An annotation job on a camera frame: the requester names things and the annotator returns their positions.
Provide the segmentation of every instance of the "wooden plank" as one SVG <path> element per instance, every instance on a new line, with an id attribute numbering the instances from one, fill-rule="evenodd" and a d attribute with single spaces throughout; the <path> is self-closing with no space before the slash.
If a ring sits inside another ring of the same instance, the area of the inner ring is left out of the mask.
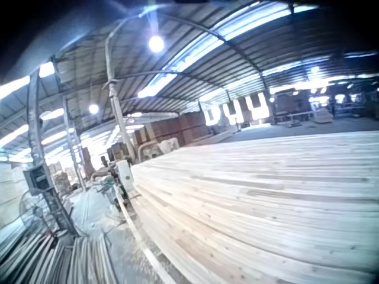
<path id="1" fill-rule="evenodd" d="M 144 228 L 192 283 L 367 283 L 379 131 L 187 147 L 132 168 Z"/>
<path id="2" fill-rule="evenodd" d="M 147 247 L 146 243 L 143 241 L 140 233 L 138 232 L 136 226 L 134 226 L 133 221 L 130 219 L 129 213 L 126 211 L 126 208 L 123 203 L 123 199 L 120 196 L 120 193 L 117 189 L 115 189 L 118 203 L 120 204 L 121 210 L 124 214 L 124 217 L 129 225 L 129 228 L 131 232 L 133 233 L 138 245 L 142 249 L 144 255 L 146 256 L 147 260 L 150 262 L 152 267 L 155 269 L 156 273 L 159 275 L 159 277 L 162 279 L 162 281 L 165 284 L 175 284 L 176 282 L 171 278 L 170 274 L 167 273 L 167 271 L 163 268 L 161 263 L 156 259 L 152 251 Z"/>

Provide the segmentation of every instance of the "lumber pile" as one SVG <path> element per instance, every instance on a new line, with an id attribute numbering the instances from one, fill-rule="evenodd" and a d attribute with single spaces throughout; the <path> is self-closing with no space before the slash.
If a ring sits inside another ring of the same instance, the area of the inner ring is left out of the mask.
<path id="1" fill-rule="evenodd" d="M 313 111 L 314 121 L 317 123 L 333 122 L 333 115 L 326 109 L 320 108 L 317 111 Z"/>
<path id="2" fill-rule="evenodd" d="M 104 236 L 74 246 L 27 230 L 21 219 L 0 230 L 0 283 L 117 283 Z"/>
<path id="3" fill-rule="evenodd" d="M 379 132 L 182 148 L 132 167 L 144 228 L 192 283 L 370 283 Z"/>
<path id="4" fill-rule="evenodd" d="M 23 168 L 0 163 L 0 228 L 20 215 L 20 200 L 28 189 Z"/>

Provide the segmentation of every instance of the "steel beam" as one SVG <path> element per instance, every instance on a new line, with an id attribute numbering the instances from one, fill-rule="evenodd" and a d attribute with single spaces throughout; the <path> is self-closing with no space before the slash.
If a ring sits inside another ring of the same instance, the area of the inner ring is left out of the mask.
<path id="1" fill-rule="evenodd" d="M 292 27 L 294 29 L 296 49 L 297 49 L 299 57 L 300 57 L 301 69 L 303 71 L 303 75 L 305 77 L 305 80 L 309 80 L 307 70 L 305 69 L 304 64 L 303 64 L 303 50 L 301 49 L 301 37 L 299 36 L 298 26 L 297 26 L 296 19 L 295 19 L 295 10 L 294 10 L 294 3 L 293 3 L 293 1 L 291 1 L 288 4 L 288 9 L 291 12 L 291 24 L 292 24 Z"/>
<path id="2" fill-rule="evenodd" d="M 263 77 L 262 70 L 258 67 L 258 65 L 253 60 L 251 60 L 250 58 L 248 58 L 248 56 L 246 54 L 244 54 L 244 52 L 237 45 L 233 44 L 231 41 L 227 41 L 219 33 L 217 33 L 215 31 L 209 29 L 205 25 L 202 25 L 202 24 L 200 24 L 198 22 L 194 22 L 192 20 L 187 20 L 187 19 L 183 19 L 183 18 L 178 18 L 178 17 L 172 16 L 172 15 L 161 13 L 161 12 L 158 12 L 158 15 L 162 16 L 162 17 L 165 17 L 165 18 L 168 18 L 168 19 L 170 19 L 172 21 L 180 22 L 181 24 L 189 25 L 192 28 L 197 28 L 199 30 L 202 30 L 205 33 L 209 33 L 209 34 L 217 37 L 217 39 L 221 40 L 224 44 L 226 44 L 231 49 L 233 49 L 240 57 L 242 57 L 246 62 L 248 62 L 258 72 L 259 77 L 261 78 L 261 81 L 263 83 L 263 86 L 265 87 L 265 89 L 267 89 L 266 80 Z"/>
<path id="3" fill-rule="evenodd" d="M 27 97 L 27 122 L 29 125 L 28 129 L 28 141 L 30 146 L 30 156 L 33 158 L 33 165 L 37 166 L 45 163 L 44 151 L 41 139 L 41 119 L 39 114 L 38 105 L 38 95 L 39 95 L 39 84 L 40 77 L 38 75 L 39 70 L 35 71 L 30 76 L 30 83 L 28 85 L 28 97 Z M 50 175 L 48 175 L 47 180 L 49 185 L 53 186 L 53 180 Z"/>
<path id="4" fill-rule="evenodd" d="M 73 168 L 75 169 L 75 173 L 76 173 L 76 176 L 78 177 L 78 181 L 79 181 L 79 184 L 81 185 L 81 188 L 83 189 L 83 191 L 86 191 L 85 183 L 84 183 L 84 180 L 82 178 L 81 171 L 80 171 L 80 169 L 78 167 L 78 163 L 76 162 L 76 157 L 75 157 L 75 153 L 74 153 L 74 150 L 73 150 L 72 135 L 71 135 L 70 130 L 69 130 L 70 126 L 72 124 L 71 124 L 71 121 L 70 121 L 70 118 L 69 118 L 69 109 L 68 109 L 68 103 L 67 103 L 67 99 L 66 98 L 63 98 L 63 109 L 65 110 L 65 113 L 63 114 L 63 119 L 65 121 L 65 126 L 66 126 L 67 144 L 68 144 L 69 149 L 70 149 L 70 154 L 71 154 L 71 159 L 72 159 L 72 163 L 73 163 Z"/>
<path id="5" fill-rule="evenodd" d="M 112 61 L 112 52 L 111 48 L 111 40 L 116 34 L 116 32 L 123 26 L 123 24 L 127 21 L 127 19 L 122 20 L 112 32 L 109 33 L 109 36 L 105 40 L 105 62 L 107 65 L 107 76 L 108 76 L 108 87 L 109 87 L 109 99 L 111 101 L 111 105 L 113 107 L 113 114 L 120 126 L 120 132 L 123 137 L 123 142 L 126 144 L 129 155 L 133 162 L 136 161 L 136 153 L 134 151 L 134 147 L 130 142 L 129 135 L 126 132 L 125 122 L 123 117 L 123 112 L 121 110 L 120 101 L 118 100 L 117 90 L 115 88 L 115 80 L 114 80 L 114 68 Z"/>
<path id="6" fill-rule="evenodd" d="M 30 76 L 30 83 L 28 86 L 27 121 L 29 125 L 28 140 L 31 149 L 30 154 L 33 158 L 33 165 L 42 166 L 45 170 L 44 174 L 49 185 L 43 196 L 57 222 L 57 225 L 61 230 L 68 230 L 71 234 L 78 235 L 67 211 L 57 195 L 49 168 L 47 167 L 44 158 L 44 151 L 41 143 L 41 119 L 38 105 L 39 79 L 39 70 L 36 70 Z"/>

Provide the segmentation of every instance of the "wood strip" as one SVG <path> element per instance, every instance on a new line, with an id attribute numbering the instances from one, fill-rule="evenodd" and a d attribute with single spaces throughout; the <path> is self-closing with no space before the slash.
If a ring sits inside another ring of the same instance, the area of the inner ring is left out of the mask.
<path id="1" fill-rule="evenodd" d="M 159 275 L 159 277 L 162 279 L 162 281 L 165 284 L 175 284 L 176 282 L 171 278 L 171 276 L 167 273 L 167 271 L 163 268 L 161 263 L 156 259 L 154 254 L 151 252 L 151 250 L 147 247 L 145 242 L 143 241 L 140 233 L 137 231 L 136 226 L 134 226 L 133 221 L 130 219 L 129 213 L 126 211 L 126 208 L 123 203 L 123 199 L 120 196 L 120 193 L 117 188 L 115 188 L 116 196 L 118 199 L 118 203 L 120 204 L 120 208 L 123 212 L 123 215 L 129 225 L 129 228 L 131 232 L 133 233 L 138 245 L 142 249 L 144 255 L 152 265 L 152 267 L 155 269 L 156 273 Z"/>

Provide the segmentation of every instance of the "floor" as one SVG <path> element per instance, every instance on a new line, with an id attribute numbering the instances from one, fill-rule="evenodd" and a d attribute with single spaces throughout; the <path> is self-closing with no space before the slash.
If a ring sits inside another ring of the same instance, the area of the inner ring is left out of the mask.
<path id="1" fill-rule="evenodd" d="M 292 128 L 288 128 L 285 125 L 261 124 L 249 127 L 248 129 L 245 128 L 232 137 L 223 140 L 222 143 L 286 136 L 372 130 L 379 130 L 379 121 L 370 118 L 340 118 L 325 124 L 305 121 L 302 122 L 300 126 Z"/>
<path id="2" fill-rule="evenodd" d="M 106 196 L 97 192 L 96 186 L 91 186 L 87 192 L 75 192 L 68 198 L 73 202 L 72 219 L 80 235 L 96 237 L 104 233 L 110 241 L 108 251 L 119 284 L 162 283 L 136 243 L 122 213 L 110 204 Z M 128 211 L 145 243 L 163 267 L 177 283 L 188 283 L 147 236 L 133 209 L 128 208 Z"/>

